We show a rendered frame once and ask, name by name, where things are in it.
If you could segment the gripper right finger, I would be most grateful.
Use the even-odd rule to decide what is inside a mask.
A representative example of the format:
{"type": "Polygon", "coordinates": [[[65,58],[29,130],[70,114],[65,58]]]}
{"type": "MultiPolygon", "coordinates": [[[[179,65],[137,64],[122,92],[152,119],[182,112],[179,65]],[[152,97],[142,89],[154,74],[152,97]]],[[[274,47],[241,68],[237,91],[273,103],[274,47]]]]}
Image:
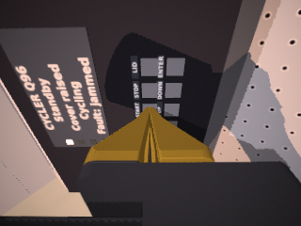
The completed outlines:
{"type": "Polygon", "coordinates": [[[150,107],[151,163],[215,162],[210,148],[150,107]]]}

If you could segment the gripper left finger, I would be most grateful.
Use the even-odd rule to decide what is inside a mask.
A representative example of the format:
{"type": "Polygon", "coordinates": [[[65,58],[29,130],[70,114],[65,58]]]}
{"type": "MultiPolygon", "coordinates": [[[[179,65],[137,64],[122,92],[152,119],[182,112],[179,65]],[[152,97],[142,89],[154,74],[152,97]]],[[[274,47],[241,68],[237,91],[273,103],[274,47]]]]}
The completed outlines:
{"type": "MultiPolygon", "coordinates": [[[[137,160],[149,163],[150,108],[118,131],[92,146],[86,162],[95,160],[137,160]]],[[[83,165],[83,166],[84,166],[83,165]]]]}

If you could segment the white thermal cycler with black keypad panel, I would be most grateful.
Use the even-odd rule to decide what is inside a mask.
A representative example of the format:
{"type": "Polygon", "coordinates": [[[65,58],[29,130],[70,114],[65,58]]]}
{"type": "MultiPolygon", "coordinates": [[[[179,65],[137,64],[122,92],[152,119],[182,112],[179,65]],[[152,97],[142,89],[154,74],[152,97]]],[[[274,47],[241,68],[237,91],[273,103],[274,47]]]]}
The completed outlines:
{"type": "Polygon", "coordinates": [[[146,107],[213,154],[265,2],[0,0],[0,216],[146,107]]]}

